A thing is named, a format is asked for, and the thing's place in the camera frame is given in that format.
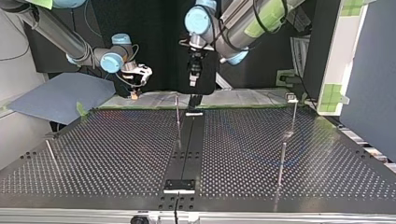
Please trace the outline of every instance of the table surface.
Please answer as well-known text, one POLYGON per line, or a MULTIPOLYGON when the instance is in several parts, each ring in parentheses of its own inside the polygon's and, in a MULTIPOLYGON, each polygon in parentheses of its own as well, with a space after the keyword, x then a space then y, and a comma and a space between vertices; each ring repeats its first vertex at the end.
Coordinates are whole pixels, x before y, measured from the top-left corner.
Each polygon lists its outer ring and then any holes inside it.
POLYGON ((396 214, 396 176, 309 108, 98 110, 0 171, 0 208, 396 214), (280 153, 287 143, 282 186, 280 153), (192 195, 164 194, 193 179, 192 195))

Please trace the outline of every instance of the metal post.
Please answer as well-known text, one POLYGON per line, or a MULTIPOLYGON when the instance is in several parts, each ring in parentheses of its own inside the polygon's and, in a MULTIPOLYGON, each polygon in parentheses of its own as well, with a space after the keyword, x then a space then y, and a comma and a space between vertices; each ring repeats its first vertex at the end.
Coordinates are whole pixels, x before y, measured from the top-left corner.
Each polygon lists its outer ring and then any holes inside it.
POLYGON ((285 163, 286 146, 287 146, 287 143, 283 143, 283 144, 282 144, 282 151, 281 151, 281 154, 280 154, 279 177, 278 177, 278 179, 277 179, 277 184, 278 184, 279 186, 282 185, 283 165, 284 165, 284 163, 285 163))
POLYGON ((291 124, 291 131, 294 132, 294 123, 296 121, 296 114, 297 114, 297 104, 298 101, 296 103, 294 103, 294 112, 293 112, 293 122, 291 124))
POLYGON ((180 113, 179 113, 179 109, 178 109, 178 95, 176 94, 175 97, 175 104, 176 104, 176 116, 177 116, 177 127, 180 130, 180 113))
POLYGON ((51 157, 53 160, 56 160, 55 155, 53 154, 53 151, 52 151, 52 147, 51 147, 51 145, 50 145, 50 140, 46 139, 46 143, 47 143, 47 147, 48 147, 48 149, 49 149, 50 157, 51 157))

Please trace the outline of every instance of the green tape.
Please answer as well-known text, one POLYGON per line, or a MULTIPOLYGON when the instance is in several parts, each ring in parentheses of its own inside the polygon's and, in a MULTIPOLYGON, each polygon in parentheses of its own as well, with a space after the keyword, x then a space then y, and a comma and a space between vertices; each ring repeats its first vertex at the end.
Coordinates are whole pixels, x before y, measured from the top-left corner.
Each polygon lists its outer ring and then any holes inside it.
POLYGON ((321 96, 319 112, 335 112, 341 103, 341 85, 326 84, 321 96))
POLYGON ((53 0, 26 0, 26 1, 40 7, 46 7, 47 9, 52 9, 53 0))
POLYGON ((88 115, 88 111, 86 111, 84 109, 84 106, 82 105, 82 103, 77 102, 76 108, 77 108, 77 111, 78 111, 80 116, 85 117, 86 115, 88 115))
POLYGON ((363 0, 346 0, 341 10, 342 17, 359 16, 361 8, 363 7, 363 0))
MULTIPOLYGON (((282 0, 270 0, 261 8, 259 13, 262 24, 270 31, 274 31, 282 25, 280 19, 284 15, 285 8, 283 8, 282 0)), ((245 34, 257 38, 264 34, 264 30, 260 27, 257 20, 254 20, 245 30, 245 34)))

